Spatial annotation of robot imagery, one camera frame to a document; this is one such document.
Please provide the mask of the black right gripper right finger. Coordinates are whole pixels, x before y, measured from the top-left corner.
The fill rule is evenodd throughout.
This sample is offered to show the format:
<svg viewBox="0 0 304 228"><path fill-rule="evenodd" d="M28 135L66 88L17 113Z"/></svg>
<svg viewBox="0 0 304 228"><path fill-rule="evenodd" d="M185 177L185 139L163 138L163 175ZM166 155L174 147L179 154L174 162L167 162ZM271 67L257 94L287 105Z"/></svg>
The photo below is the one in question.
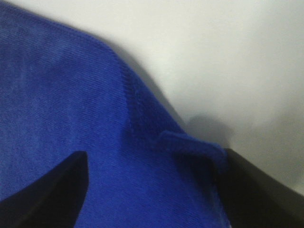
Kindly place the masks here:
<svg viewBox="0 0 304 228"><path fill-rule="evenodd" d="M226 149L229 169L219 194L233 228L302 228L304 197Z"/></svg>

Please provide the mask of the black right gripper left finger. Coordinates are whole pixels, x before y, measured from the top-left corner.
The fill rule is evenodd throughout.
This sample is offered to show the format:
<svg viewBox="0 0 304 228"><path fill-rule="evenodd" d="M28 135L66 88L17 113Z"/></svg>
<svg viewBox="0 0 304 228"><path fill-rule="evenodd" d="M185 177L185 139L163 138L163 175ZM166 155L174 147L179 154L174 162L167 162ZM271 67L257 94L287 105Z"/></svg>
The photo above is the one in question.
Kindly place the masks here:
<svg viewBox="0 0 304 228"><path fill-rule="evenodd" d="M86 152L74 152L29 186L0 202L2 228L72 228L86 198Z"/></svg>

